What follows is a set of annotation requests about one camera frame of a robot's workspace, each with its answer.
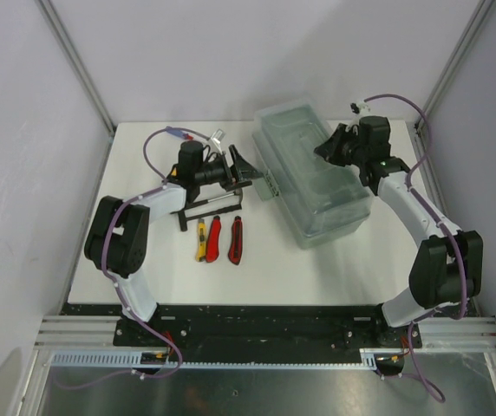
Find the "green toolbox with clear lid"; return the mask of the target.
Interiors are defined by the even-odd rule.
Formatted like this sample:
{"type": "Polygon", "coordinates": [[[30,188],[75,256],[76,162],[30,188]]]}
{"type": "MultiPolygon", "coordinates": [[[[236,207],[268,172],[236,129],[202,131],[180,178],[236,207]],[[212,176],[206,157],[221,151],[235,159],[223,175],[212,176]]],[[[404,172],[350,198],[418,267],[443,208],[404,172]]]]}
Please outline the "green toolbox with clear lid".
{"type": "Polygon", "coordinates": [[[252,138],[256,189],[275,198],[302,249],[355,232],[370,215],[373,195],[349,167],[334,166],[314,153],[333,134],[308,96],[259,109],[252,138]]]}

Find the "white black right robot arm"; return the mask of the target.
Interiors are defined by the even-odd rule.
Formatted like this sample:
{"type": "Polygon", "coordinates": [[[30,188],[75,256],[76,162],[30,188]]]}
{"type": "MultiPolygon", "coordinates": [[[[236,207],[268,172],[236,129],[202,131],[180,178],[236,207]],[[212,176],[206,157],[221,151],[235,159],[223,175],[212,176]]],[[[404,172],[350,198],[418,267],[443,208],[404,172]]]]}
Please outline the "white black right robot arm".
{"type": "Polygon", "coordinates": [[[401,339],[401,327],[436,311],[457,306],[464,315],[467,302],[482,284],[483,239],[463,231],[411,183],[409,166],[391,153],[387,118],[364,116],[339,124],[314,150],[334,166],[355,166],[369,188],[401,220],[417,247],[408,287],[382,305],[383,318],[370,326],[372,341],[390,348],[401,339]]]}

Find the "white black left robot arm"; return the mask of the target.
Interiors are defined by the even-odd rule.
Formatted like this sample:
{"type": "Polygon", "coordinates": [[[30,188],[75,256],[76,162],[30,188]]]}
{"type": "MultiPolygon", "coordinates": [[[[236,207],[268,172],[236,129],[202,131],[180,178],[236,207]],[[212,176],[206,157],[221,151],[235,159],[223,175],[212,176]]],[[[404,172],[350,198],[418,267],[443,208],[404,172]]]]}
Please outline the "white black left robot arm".
{"type": "Polygon", "coordinates": [[[102,198],[84,245],[85,257],[109,278],[121,300],[125,315],[136,320],[132,336],[150,347],[162,336],[161,324],[152,319],[158,303],[141,271],[147,255],[150,225],[168,214],[176,214],[179,228],[187,230],[185,214],[209,201],[198,202],[200,188],[220,185],[229,194],[240,194],[244,187],[263,174],[245,160],[234,145],[226,153],[206,153],[198,141],[181,144],[178,162],[163,184],[127,201],[111,196],[102,198]]]}

